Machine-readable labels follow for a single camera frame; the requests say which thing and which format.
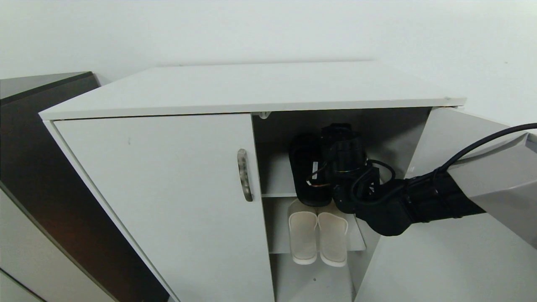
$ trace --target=white cabinet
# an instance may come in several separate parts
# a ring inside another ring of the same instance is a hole
[[[351,301],[380,236],[351,216],[346,267],[291,261],[290,140],[350,123],[368,156],[404,177],[426,158],[414,156],[418,142],[426,146],[422,133],[443,135],[429,126],[431,108],[464,101],[375,62],[253,64],[151,69],[41,116],[173,298]],[[262,119],[260,111],[272,113]],[[252,202],[237,167],[240,149]]]

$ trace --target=slipper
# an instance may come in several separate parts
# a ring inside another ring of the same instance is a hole
[[[317,260],[317,214],[315,209],[293,201],[287,210],[291,255],[296,264],[312,264]]]
[[[349,223],[332,202],[318,209],[320,254],[324,263],[333,267],[347,264],[347,230]]]

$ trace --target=open cabinet door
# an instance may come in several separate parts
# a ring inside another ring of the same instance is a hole
[[[432,109],[406,178],[434,170],[460,150],[507,125],[462,109]],[[449,174],[465,195],[537,248],[537,139],[506,135],[464,156]]]
[[[274,301],[249,113],[54,125],[174,299]],[[239,150],[248,154],[251,202]]]

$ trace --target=cabinet shelf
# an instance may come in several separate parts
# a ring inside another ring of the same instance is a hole
[[[257,145],[262,197],[296,197],[289,155],[277,143]]]
[[[289,247],[287,208],[294,199],[295,198],[263,199],[268,251],[270,254],[288,254],[291,252]],[[360,229],[358,228],[354,216],[346,214],[345,218],[349,223],[349,229],[347,231],[347,250],[364,250],[364,240],[362,239]]]
[[[352,301],[353,285],[347,266],[335,268],[317,259],[298,265],[290,254],[270,255],[276,302]]]

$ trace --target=door handle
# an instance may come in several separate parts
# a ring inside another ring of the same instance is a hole
[[[248,180],[248,166],[246,150],[239,149],[237,152],[237,163],[238,163],[238,175],[241,179],[242,192],[244,193],[244,198],[247,202],[253,201],[252,191],[250,190],[250,181]]]

